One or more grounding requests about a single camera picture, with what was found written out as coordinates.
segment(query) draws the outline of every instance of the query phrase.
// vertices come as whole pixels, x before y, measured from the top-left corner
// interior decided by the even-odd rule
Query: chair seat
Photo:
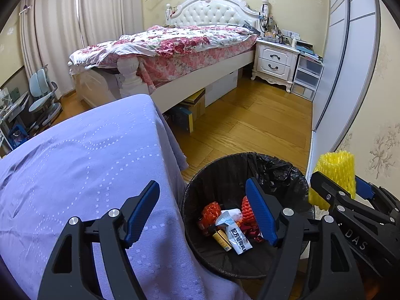
[[[48,95],[36,100],[30,107],[29,107],[29,112],[30,113],[35,113],[43,107],[43,105],[46,103],[51,98],[52,94],[49,93]]]

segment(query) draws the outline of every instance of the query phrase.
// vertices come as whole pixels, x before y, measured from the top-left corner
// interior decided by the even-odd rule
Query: bottle
[[[297,39],[296,39],[295,35],[291,35],[291,46],[293,48],[296,48],[296,46],[297,46]]]
[[[208,232],[213,236],[213,238],[219,243],[219,245],[224,248],[226,252],[232,249],[229,243],[228,236],[222,230],[217,230],[215,224],[208,227]]]

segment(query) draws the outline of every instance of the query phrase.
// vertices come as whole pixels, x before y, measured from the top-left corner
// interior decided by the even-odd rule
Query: bed frame
[[[207,24],[242,26],[245,22],[257,27],[259,13],[251,10],[242,0],[187,0],[171,14],[167,4],[165,22],[177,27]],[[255,51],[248,51],[216,64],[191,72],[157,88],[151,98],[161,112],[165,112],[190,95],[218,79],[254,61]],[[117,67],[124,77],[119,85],[109,87],[105,79],[94,70],[73,76],[78,96],[90,106],[97,107],[135,94],[149,94],[148,87],[136,75],[137,57],[119,59]]]

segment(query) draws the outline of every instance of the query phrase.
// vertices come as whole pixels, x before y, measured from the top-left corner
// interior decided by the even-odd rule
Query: purple tablecloth
[[[179,214],[187,167],[175,137],[147,95],[68,119],[0,161],[0,254],[37,299],[43,270],[64,224],[101,217],[150,180],[160,198],[127,255],[148,299],[249,299],[235,283],[204,269],[189,249]],[[94,247],[103,297],[113,299]]]

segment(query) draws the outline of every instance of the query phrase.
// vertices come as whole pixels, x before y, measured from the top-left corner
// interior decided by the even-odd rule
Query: nightstand drawer
[[[291,65],[293,54],[284,50],[276,50],[273,47],[261,45],[259,47],[259,57],[268,61],[274,61],[286,66]]]
[[[289,70],[291,67],[269,61],[266,59],[258,59],[257,71],[272,75],[282,80],[287,80],[289,76]]]

